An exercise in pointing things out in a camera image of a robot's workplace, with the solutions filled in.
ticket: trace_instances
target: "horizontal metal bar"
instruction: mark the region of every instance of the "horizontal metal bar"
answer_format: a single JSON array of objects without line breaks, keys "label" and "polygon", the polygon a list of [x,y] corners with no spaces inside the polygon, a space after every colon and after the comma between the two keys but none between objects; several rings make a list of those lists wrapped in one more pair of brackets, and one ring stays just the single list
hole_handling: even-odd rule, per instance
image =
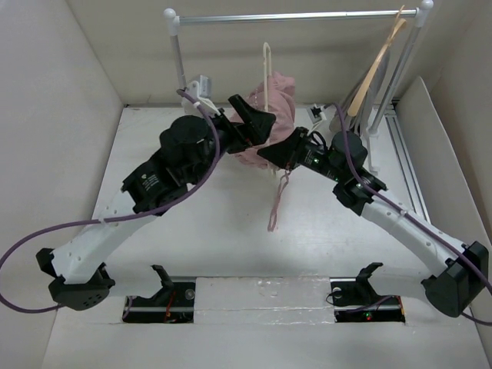
[{"label": "horizontal metal bar", "polygon": [[[398,10],[372,12],[318,12],[262,15],[220,15],[211,17],[179,17],[179,25],[211,25],[215,23],[277,22],[291,20],[342,20],[342,19],[381,19],[394,18]],[[417,9],[403,10],[401,18],[415,18]]]}]

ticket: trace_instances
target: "metal rod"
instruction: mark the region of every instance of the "metal rod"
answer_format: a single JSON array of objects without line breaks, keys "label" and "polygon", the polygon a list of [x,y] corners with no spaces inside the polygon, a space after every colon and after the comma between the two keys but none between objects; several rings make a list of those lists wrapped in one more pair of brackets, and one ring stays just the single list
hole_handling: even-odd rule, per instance
[{"label": "metal rod", "polygon": [[[318,12],[292,14],[263,14],[263,15],[222,15],[211,17],[179,17],[179,25],[212,25],[215,23],[252,23],[275,22],[291,20],[343,20],[343,19],[382,19],[394,18],[398,10],[382,10],[372,12]],[[401,18],[415,18],[417,9],[403,10]]]},{"label": "metal rod", "polygon": [[394,96],[394,93],[398,86],[398,82],[400,81],[403,70],[407,65],[410,53],[415,46],[415,42],[420,32],[421,27],[413,27],[410,35],[408,36],[407,43],[405,44],[404,50],[401,52],[400,59],[398,60],[396,68],[394,69],[393,75],[391,76],[390,84],[388,85],[386,92],[384,93],[381,105],[379,105],[379,109],[377,110],[376,118],[374,118],[374,122],[368,130],[370,135],[377,134],[377,129],[379,128],[381,119],[383,118],[384,113],[386,112],[386,108],[390,104],[391,99]]},{"label": "metal rod", "polygon": [[178,35],[171,36],[172,54],[175,57],[176,72],[178,73],[178,84],[180,89],[186,88],[185,69],[183,68],[183,58],[179,48]]}]

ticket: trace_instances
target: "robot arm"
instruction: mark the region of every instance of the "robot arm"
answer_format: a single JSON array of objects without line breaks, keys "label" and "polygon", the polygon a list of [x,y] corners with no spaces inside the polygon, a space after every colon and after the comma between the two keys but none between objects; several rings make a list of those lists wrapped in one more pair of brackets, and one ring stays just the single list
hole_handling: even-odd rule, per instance
[{"label": "robot arm", "polygon": [[[238,95],[230,98],[229,102],[244,124],[230,123],[222,113],[215,115],[213,122],[218,130],[221,153],[234,154],[265,143],[275,116],[256,111]],[[401,204],[383,182],[363,168],[367,150],[358,136],[351,132],[347,134],[349,155],[362,181],[377,193]],[[121,194],[102,212],[102,218],[160,208],[186,193],[188,183],[196,185],[211,165],[213,140],[204,119],[194,116],[179,118],[161,134],[160,141],[161,149],[124,180]],[[436,309],[457,317],[484,288],[476,275],[455,254],[430,237],[428,232],[439,234],[441,239],[456,248],[465,246],[463,242],[443,234],[409,209],[404,209],[403,213],[397,212],[357,181],[347,163],[342,132],[334,136],[328,148],[327,145],[313,142],[306,128],[296,128],[286,140],[262,148],[258,154],[279,168],[291,171],[302,165],[336,181],[334,194],[343,206],[394,236],[419,257],[430,271],[428,278],[421,282],[422,287],[418,288],[415,288],[414,281],[409,281],[403,275],[383,278],[383,274],[376,274],[369,283],[372,273],[382,265],[373,263],[362,269],[356,278],[343,281],[352,284],[349,290],[362,291],[362,294],[370,297],[404,292],[424,298],[425,293]],[[410,222],[405,214],[412,214],[428,232]],[[154,219],[146,217],[88,226],[70,243],[54,251],[41,250],[37,255],[38,263],[44,272],[54,278],[49,285],[53,300],[75,310],[85,310],[104,300],[110,293],[140,295],[156,301],[168,298],[172,282],[160,265],[148,267],[148,273],[152,273],[155,280],[155,285],[149,291],[118,286],[119,282],[111,278],[104,265],[107,257],[126,238]],[[487,276],[488,252],[483,245],[475,242],[465,246],[463,254]],[[338,306],[346,306],[351,304],[351,299],[338,298],[336,302]]]}]

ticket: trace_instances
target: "screw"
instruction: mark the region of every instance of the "screw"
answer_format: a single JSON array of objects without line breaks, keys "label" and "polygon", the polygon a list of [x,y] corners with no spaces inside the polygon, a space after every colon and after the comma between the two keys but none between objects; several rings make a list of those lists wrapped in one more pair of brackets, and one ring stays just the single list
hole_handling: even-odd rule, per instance
[{"label": "screw", "polygon": [[334,298],[341,298],[341,288],[335,287],[333,290],[331,290],[331,296]]},{"label": "screw", "polygon": [[184,292],[184,298],[187,300],[193,300],[194,299],[194,290],[189,289]]}]

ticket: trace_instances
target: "vertical metal pole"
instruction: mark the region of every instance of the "vertical metal pole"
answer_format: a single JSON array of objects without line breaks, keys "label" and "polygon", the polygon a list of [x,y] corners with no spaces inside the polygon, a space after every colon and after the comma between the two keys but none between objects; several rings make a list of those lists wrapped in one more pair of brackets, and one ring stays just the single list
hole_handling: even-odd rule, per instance
[{"label": "vertical metal pole", "polygon": [[403,51],[401,52],[400,59],[398,60],[397,66],[394,69],[393,76],[391,77],[390,84],[388,85],[386,92],[384,93],[383,100],[381,105],[379,105],[379,110],[377,111],[376,118],[372,126],[369,128],[369,135],[376,135],[377,129],[379,128],[379,124],[381,123],[381,119],[384,117],[384,113],[386,112],[387,106],[390,104],[391,99],[394,96],[394,93],[397,89],[398,82],[401,79],[401,75],[403,70],[407,66],[408,59],[412,50],[414,49],[415,42],[419,33],[421,32],[422,27],[427,20],[429,12],[434,7],[434,3],[432,0],[423,0],[421,3],[421,7],[418,9],[417,17],[415,17],[415,24],[411,30],[410,35],[408,36],[407,43]]},{"label": "vertical metal pole", "polygon": [[164,10],[164,18],[168,23],[169,35],[171,36],[172,54],[175,58],[176,72],[178,73],[178,84],[180,89],[186,88],[185,68],[183,67],[183,57],[179,47],[178,27],[179,17],[173,9]]}]

